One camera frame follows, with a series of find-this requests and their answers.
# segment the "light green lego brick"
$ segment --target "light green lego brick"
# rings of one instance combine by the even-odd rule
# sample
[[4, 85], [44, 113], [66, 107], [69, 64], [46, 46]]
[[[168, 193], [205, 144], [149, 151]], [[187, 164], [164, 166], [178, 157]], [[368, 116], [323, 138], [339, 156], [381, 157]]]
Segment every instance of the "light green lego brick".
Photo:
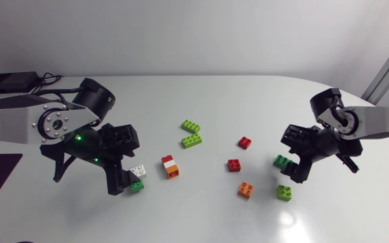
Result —
[[280, 169], [283, 169], [286, 167], [286, 165], [289, 162], [293, 162], [293, 161], [291, 161], [290, 159], [283, 157], [281, 155], [277, 155], [276, 160], [274, 160], [274, 165], [279, 167]]
[[289, 201], [292, 199], [292, 190], [288, 186], [277, 186], [277, 198]]
[[202, 143], [202, 138], [199, 134], [193, 134], [192, 136], [188, 136], [181, 140], [184, 148], [188, 149], [196, 144]]
[[143, 181], [140, 180], [139, 182], [135, 182], [133, 183], [133, 185], [130, 186], [130, 189], [132, 190], [132, 192], [138, 192], [140, 190], [142, 190], [144, 188], [143, 186]]
[[192, 121], [189, 121], [189, 120], [185, 120], [182, 123], [181, 127], [182, 127], [182, 129], [187, 130], [193, 134], [196, 134], [201, 130], [200, 125], [198, 125]]

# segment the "white table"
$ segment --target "white table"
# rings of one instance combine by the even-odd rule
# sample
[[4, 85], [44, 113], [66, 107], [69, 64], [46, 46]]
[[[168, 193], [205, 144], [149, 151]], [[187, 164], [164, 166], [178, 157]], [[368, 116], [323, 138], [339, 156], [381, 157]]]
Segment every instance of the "white table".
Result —
[[[277, 154], [298, 161], [280, 139], [289, 124], [315, 124], [309, 100], [328, 86], [277, 76], [93, 79], [117, 97], [102, 125], [138, 132], [140, 148], [123, 167], [144, 164], [145, 189], [110, 196], [104, 171], [80, 160], [55, 183], [38, 146], [1, 142], [0, 153], [24, 157], [0, 191], [0, 242], [389, 242], [389, 138], [362, 142], [356, 174], [330, 157], [296, 184], [272, 166]], [[369, 105], [346, 92], [342, 100]], [[180, 144], [185, 119], [202, 127], [203, 143], [189, 149]], [[236, 146], [242, 136], [253, 140], [246, 151]], [[166, 155], [180, 168], [172, 180]], [[228, 159], [242, 170], [228, 172]], [[255, 187], [249, 200], [237, 195], [242, 181]], [[278, 184], [292, 187], [291, 201], [276, 198]]]

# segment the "black cable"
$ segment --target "black cable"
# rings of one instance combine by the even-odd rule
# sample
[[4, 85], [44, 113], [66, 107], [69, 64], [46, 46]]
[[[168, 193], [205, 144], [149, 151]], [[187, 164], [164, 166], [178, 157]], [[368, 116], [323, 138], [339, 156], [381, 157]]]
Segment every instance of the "black cable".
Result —
[[338, 97], [335, 96], [334, 99], [332, 100], [332, 104], [331, 104], [331, 107], [330, 107], [330, 111], [331, 111], [331, 114], [332, 114], [332, 117], [334, 117], [334, 119], [336, 119], [338, 122], [340, 122], [340, 124], [342, 124], [342, 126], [347, 126], [348, 125], [348, 120], [344, 119], [344, 118], [341, 118], [340, 115], [338, 114], [337, 112], [337, 102], [338, 102]]
[[46, 95], [46, 94], [71, 94], [75, 92], [80, 92], [84, 90], [84, 87], [79, 88], [69, 88], [69, 89], [53, 89], [53, 90], [40, 90], [34, 93], [36, 96]]
[[59, 93], [54, 93], [55, 95], [57, 95], [60, 99], [61, 99], [61, 102], [67, 106], [67, 101], [66, 99], [64, 98], [64, 96], [62, 96], [62, 94], [59, 94]]
[[[54, 78], [54, 81], [47, 82], [48, 79]], [[40, 82], [35, 86], [34, 90], [31, 92], [31, 94], [35, 94], [36, 92], [40, 91], [44, 86], [52, 85], [63, 78], [62, 75], [53, 75], [49, 72], [45, 73], [42, 78], [40, 78]]]

